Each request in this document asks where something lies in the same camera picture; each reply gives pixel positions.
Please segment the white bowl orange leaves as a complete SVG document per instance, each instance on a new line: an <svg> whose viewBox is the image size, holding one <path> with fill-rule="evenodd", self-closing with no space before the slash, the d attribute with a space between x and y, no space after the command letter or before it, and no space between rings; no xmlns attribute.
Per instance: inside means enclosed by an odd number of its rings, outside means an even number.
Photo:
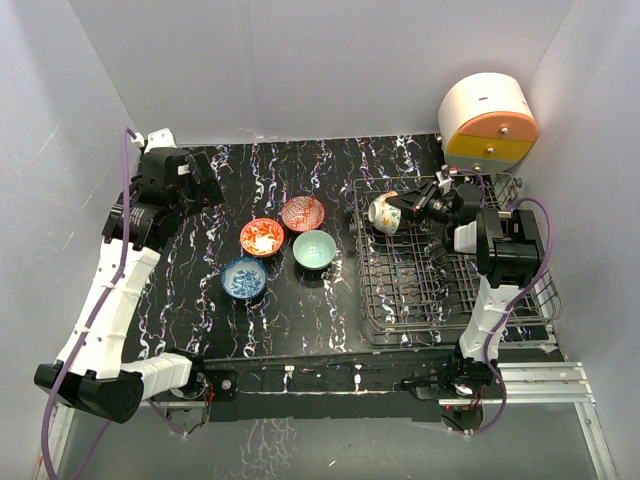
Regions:
<svg viewBox="0 0 640 480"><path fill-rule="evenodd" d="M368 208L368 220L380 233L394 235L401 223L401 210L389 202L389 198L396 197L396 191L383 193L376 197Z"/></svg>

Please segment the red geometric pattern bowl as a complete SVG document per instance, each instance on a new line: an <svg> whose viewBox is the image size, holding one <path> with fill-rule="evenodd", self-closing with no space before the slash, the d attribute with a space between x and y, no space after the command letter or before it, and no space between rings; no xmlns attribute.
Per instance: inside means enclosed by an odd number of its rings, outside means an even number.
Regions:
<svg viewBox="0 0 640 480"><path fill-rule="evenodd" d="M325 218L325 208L315 197L298 196L286 202L281 218L291 231L304 233L320 227Z"/></svg>

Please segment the blue white pattern bowl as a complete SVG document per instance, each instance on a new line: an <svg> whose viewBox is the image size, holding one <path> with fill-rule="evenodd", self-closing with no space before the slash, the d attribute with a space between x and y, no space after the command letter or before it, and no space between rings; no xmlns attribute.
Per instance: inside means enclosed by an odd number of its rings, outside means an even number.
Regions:
<svg viewBox="0 0 640 480"><path fill-rule="evenodd" d="M220 280L224 292L229 296L238 300L250 300L266 288L267 270L257 258L239 257L224 267Z"/></svg>

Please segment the teal dotted pattern bowl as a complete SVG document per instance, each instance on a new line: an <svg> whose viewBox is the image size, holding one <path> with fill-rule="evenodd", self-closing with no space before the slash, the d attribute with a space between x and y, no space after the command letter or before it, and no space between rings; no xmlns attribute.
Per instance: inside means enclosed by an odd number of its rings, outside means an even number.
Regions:
<svg viewBox="0 0 640 480"><path fill-rule="evenodd" d="M309 270L321 270L328 267L337 252L335 240L321 230L309 230L301 233L293 243L295 260Z"/></svg>

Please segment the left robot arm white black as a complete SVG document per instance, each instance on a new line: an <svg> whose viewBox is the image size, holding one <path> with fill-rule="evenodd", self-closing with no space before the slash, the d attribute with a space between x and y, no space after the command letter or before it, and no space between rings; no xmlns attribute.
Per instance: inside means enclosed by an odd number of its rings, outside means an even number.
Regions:
<svg viewBox="0 0 640 480"><path fill-rule="evenodd" d="M95 276L76 325L56 360L37 367L34 382L71 408L127 422L151 397L177 391L200 396L207 376L186 352L125 363L122 352L142 290L162 251L185 221L224 198L203 153L158 147L141 155L128 191L102 230Z"/></svg>

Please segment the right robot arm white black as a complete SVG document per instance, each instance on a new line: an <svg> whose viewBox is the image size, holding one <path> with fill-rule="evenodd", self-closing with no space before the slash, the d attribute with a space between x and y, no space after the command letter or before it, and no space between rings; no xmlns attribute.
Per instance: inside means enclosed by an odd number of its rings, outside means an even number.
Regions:
<svg viewBox="0 0 640 480"><path fill-rule="evenodd" d="M475 257L480 283L470 320L436 374L440 388L460 397L497 378L501 332L546 269L548 252L533 211L486 208L483 200L480 186L465 183L445 194L429 182L385 200L403 218L443 225L447 252Z"/></svg>

